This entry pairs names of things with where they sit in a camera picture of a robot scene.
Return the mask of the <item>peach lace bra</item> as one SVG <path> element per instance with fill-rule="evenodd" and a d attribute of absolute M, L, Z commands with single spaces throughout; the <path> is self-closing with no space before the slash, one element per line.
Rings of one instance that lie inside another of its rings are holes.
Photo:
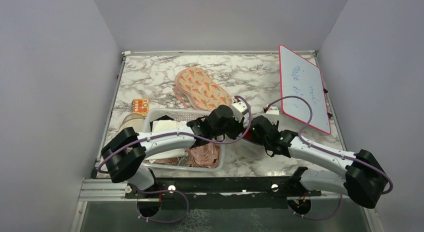
<path fill-rule="evenodd" d="M 214 169 L 221 159 L 221 146 L 206 144 L 188 149 L 174 149 L 151 156 L 150 164 Z"/>

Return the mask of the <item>red bra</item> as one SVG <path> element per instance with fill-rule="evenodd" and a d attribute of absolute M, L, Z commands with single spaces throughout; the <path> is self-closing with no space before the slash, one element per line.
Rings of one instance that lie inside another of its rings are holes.
<path fill-rule="evenodd" d="M 256 133 L 255 133 L 255 129 L 250 127 L 248 129 L 247 134 L 243 137 L 243 139 L 246 140 L 246 141 L 249 141 L 250 143 L 256 144 L 257 143 L 257 136 L 256 136 Z"/>

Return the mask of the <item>white mesh laundry bag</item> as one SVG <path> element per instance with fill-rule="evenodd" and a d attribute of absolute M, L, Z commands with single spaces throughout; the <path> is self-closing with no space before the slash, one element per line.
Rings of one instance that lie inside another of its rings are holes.
<path fill-rule="evenodd" d="M 265 147 L 261 144 L 241 139 L 237 142 L 240 154 L 248 160 L 260 160 L 266 155 Z"/>

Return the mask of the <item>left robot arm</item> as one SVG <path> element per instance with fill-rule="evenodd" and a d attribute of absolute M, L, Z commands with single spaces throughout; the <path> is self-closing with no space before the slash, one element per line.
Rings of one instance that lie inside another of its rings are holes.
<path fill-rule="evenodd" d="M 138 191 L 149 198 L 157 192 L 157 183 L 154 174 L 142 165 L 145 159 L 175 149 L 226 144 L 219 141 L 219 137 L 228 138 L 229 144 L 235 143 L 249 130 L 244 122 L 251 121 L 250 106 L 238 102 L 220 105 L 208 115 L 170 130 L 142 133 L 133 127 L 124 128 L 101 149 L 103 161 L 98 172 L 108 174 L 112 183 L 129 182 L 137 186 Z"/>

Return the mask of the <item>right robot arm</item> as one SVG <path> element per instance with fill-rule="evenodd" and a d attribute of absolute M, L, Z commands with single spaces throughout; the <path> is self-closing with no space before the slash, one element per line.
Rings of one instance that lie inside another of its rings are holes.
<path fill-rule="evenodd" d="M 252 120 L 251 137 L 264 146 L 268 156 L 282 155 L 308 161 L 323 171 L 301 169 L 288 182 L 289 191 L 300 196 L 306 191 L 328 191 L 350 197 L 358 205 L 374 209 L 389 180 L 374 155 L 337 150 L 300 137 L 291 130 L 278 130 L 266 117 Z"/>

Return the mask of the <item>white plastic laundry basket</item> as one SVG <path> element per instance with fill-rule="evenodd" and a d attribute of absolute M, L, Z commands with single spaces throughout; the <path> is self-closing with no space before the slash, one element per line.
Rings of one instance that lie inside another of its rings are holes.
<path fill-rule="evenodd" d="M 192 121 L 202 116 L 209 115 L 209 111 L 205 110 L 192 110 L 192 109 L 172 109 L 172 108 L 153 108 L 151 109 L 144 120 L 143 127 L 141 129 L 142 133 L 150 133 L 151 132 L 151 122 L 156 121 L 157 119 L 168 116 L 175 121 Z M 224 164 L 224 158 L 226 155 L 226 146 L 221 145 L 221 153 L 220 158 L 218 160 L 218 165 L 216 168 L 202 168 L 202 167 L 190 167 L 185 165 L 167 165 L 167 164 L 157 164 L 157 163 L 149 163 L 143 161 L 142 164 L 146 167 L 158 168 L 158 169 L 166 169 L 166 170 L 177 170 L 177 171 L 194 171 L 194 172 L 217 172 L 219 171 Z"/>

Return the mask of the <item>floral tulip pattern pouch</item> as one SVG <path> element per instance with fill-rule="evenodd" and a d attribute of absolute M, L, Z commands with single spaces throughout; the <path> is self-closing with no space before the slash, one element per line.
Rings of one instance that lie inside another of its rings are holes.
<path fill-rule="evenodd" d="M 174 93 L 185 109 L 188 105 L 195 110 L 212 111 L 220 105 L 230 106 L 232 96 L 211 76 L 200 67 L 188 67 L 181 70 L 175 77 Z"/>

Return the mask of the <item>pink framed whiteboard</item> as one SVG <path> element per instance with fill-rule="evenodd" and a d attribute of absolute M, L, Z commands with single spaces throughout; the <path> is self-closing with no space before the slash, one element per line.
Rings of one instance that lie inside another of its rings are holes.
<path fill-rule="evenodd" d="M 331 134 L 327 98 L 319 67 L 284 45 L 280 45 L 278 51 L 281 96 L 297 96 L 306 100 L 312 109 L 309 126 Z"/>

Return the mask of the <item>white cloth garment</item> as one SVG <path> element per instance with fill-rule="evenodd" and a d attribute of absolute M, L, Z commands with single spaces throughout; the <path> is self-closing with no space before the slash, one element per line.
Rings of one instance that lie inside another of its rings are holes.
<path fill-rule="evenodd" d="M 158 132 L 167 132 L 173 129 L 186 127 L 187 122 L 186 121 L 175 121 L 175 120 L 155 120 L 152 123 L 152 133 L 158 133 Z M 165 159 L 176 159 L 178 157 L 185 157 L 187 155 L 185 148 L 178 148 L 173 150 L 168 150 L 162 153 L 158 153 L 152 156 L 147 157 L 148 161 L 158 161 L 158 160 L 165 160 Z"/>

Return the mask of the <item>orange card packet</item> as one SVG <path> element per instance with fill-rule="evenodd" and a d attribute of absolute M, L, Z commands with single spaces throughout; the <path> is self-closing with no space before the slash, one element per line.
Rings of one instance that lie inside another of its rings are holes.
<path fill-rule="evenodd" d="M 133 114 L 139 114 L 146 116 L 150 110 L 150 100 L 148 98 L 136 98 L 132 100 L 131 112 Z"/>

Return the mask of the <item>black front mounting rail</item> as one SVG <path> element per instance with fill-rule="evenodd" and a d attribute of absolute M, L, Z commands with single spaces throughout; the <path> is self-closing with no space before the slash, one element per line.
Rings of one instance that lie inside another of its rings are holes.
<path fill-rule="evenodd" d="M 134 199 L 143 209 L 220 210 L 287 209 L 288 198 L 318 197 L 318 190 L 297 189 L 288 176 L 265 177 L 162 177 L 147 193 L 128 184 L 126 199 Z"/>

